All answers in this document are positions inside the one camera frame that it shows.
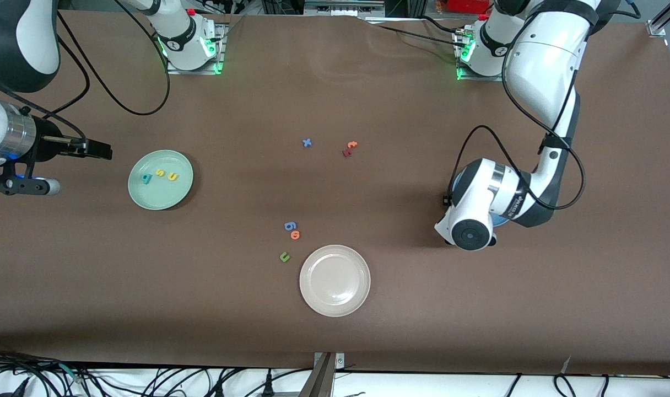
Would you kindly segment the brown table cover sheet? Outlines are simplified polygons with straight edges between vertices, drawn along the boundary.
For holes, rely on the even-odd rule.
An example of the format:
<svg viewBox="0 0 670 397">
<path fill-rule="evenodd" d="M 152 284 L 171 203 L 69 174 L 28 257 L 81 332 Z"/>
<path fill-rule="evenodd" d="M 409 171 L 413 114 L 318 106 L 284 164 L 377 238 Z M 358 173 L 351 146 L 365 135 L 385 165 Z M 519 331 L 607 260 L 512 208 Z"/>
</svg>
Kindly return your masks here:
<svg viewBox="0 0 670 397">
<path fill-rule="evenodd" d="M 221 75 L 171 80 L 152 116 L 94 87 L 63 115 L 113 159 L 38 165 L 60 181 L 56 196 L 0 194 L 0 349 L 299 368 L 340 351 L 357 370 L 556 373 L 570 360 L 575 373 L 670 374 L 670 55 L 642 25 L 608 25 L 580 66 L 582 198 L 538 228 L 505 224 L 479 252 L 433 228 L 461 144 L 486 124 L 532 169 L 543 131 L 499 83 L 457 81 L 442 44 L 353 17 L 247 16 Z M 181 203 L 151 211 L 127 181 L 158 150 L 184 154 L 194 180 Z M 312 311 L 298 284 L 327 245 L 355 249 L 372 278 L 340 318 Z"/>
</svg>

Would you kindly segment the grey metal rail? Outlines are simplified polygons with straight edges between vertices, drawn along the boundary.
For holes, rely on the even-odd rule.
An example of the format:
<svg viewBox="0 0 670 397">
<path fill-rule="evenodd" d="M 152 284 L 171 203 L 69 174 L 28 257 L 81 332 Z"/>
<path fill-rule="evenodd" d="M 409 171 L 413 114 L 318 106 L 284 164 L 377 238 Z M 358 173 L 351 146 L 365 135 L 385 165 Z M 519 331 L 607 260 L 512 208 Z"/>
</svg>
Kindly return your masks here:
<svg viewBox="0 0 670 397">
<path fill-rule="evenodd" d="M 303 15 L 384 18 L 383 0 L 304 0 Z"/>
</svg>

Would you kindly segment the beige plate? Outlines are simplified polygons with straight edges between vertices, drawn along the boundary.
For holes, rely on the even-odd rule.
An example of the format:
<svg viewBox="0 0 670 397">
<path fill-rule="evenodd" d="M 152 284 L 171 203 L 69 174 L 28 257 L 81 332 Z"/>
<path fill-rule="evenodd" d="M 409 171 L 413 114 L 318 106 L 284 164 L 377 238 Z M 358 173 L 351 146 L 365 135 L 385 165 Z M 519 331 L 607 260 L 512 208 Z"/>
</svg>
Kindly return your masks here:
<svg viewBox="0 0 670 397">
<path fill-rule="evenodd" d="M 372 278 L 367 261 L 345 245 L 315 249 L 303 261 L 298 278 L 301 296 L 312 311 L 340 318 L 363 306 Z"/>
</svg>

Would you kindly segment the metal table clamp bracket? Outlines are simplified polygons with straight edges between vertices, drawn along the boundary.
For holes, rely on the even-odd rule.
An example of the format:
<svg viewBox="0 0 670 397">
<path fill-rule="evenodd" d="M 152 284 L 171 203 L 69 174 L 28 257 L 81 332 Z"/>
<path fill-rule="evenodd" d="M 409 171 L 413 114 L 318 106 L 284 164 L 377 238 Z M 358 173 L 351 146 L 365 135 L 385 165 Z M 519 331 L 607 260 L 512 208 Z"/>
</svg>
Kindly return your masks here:
<svg viewBox="0 0 670 397">
<path fill-rule="evenodd" d="M 338 369 L 345 367 L 344 352 L 315 352 L 314 367 L 298 397 L 332 397 Z"/>
</svg>

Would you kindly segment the green plate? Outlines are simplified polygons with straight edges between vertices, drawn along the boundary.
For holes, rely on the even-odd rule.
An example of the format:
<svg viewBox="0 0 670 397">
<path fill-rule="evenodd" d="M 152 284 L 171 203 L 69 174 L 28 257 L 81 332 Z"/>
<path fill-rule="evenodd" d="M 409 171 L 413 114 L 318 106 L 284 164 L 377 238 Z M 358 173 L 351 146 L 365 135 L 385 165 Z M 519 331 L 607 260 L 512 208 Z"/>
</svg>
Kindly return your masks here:
<svg viewBox="0 0 670 397">
<path fill-rule="evenodd" d="M 163 169 L 163 178 L 155 171 Z M 179 174 L 176 181 L 169 181 L 169 173 Z M 142 174 L 151 174 L 149 184 L 141 182 Z M 184 200 L 192 189 L 194 169 L 184 154 L 172 150 L 158 150 L 148 153 L 132 167 L 127 181 L 128 193 L 139 207 L 161 211 L 170 209 Z"/>
</svg>

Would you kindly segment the aluminium frame profile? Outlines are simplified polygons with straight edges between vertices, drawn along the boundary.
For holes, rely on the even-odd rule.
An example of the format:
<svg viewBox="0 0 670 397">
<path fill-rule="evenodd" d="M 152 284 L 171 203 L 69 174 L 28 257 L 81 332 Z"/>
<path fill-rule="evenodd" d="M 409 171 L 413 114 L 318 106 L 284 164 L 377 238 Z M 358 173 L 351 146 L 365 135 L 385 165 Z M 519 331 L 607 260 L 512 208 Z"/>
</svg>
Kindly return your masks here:
<svg viewBox="0 0 670 397">
<path fill-rule="evenodd" d="M 670 2 L 655 17 L 646 22 L 646 28 L 650 37 L 664 37 L 665 28 L 668 25 L 670 25 Z"/>
</svg>

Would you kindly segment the red box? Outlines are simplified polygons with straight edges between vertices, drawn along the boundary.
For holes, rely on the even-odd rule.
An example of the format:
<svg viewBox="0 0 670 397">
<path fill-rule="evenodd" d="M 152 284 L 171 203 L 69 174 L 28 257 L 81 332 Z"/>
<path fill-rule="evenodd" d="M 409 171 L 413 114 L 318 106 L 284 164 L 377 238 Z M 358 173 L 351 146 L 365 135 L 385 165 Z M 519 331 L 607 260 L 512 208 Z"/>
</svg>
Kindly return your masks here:
<svg viewBox="0 0 670 397">
<path fill-rule="evenodd" d="M 484 14 L 493 0 L 446 0 L 446 10 L 461 14 Z"/>
</svg>

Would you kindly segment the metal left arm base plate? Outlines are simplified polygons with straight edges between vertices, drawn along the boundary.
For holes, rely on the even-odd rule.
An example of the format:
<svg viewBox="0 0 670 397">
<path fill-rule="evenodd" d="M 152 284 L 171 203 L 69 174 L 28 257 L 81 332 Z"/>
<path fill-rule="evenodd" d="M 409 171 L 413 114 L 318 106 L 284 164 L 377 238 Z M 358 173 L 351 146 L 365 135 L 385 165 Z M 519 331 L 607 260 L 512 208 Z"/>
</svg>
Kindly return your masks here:
<svg viewBox="0 0 670 397">
<path fill-rule="evenodd" d="M 489 38 L 482 25 L 469 24 L 452 33 L 458 80 L 501 81 L 501 66 L 510 43 Z"/>
</svg>

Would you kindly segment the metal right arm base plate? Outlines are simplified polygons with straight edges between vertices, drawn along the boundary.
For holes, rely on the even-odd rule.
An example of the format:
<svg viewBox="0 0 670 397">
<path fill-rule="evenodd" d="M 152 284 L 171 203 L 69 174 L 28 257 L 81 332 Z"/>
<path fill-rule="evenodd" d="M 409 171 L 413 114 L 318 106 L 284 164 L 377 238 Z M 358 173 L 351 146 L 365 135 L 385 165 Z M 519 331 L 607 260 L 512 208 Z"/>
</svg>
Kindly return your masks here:
<svg viewBox="0 0 670 397">
<path fill-rule="evenodd" d="M 182 44 L 160 39 L 167 71 L 171 74 L 219 75 L 222 73 L 229 25 L 215 23 L 199 15 L 192 16 L 196 32 Z"/>
</svg>

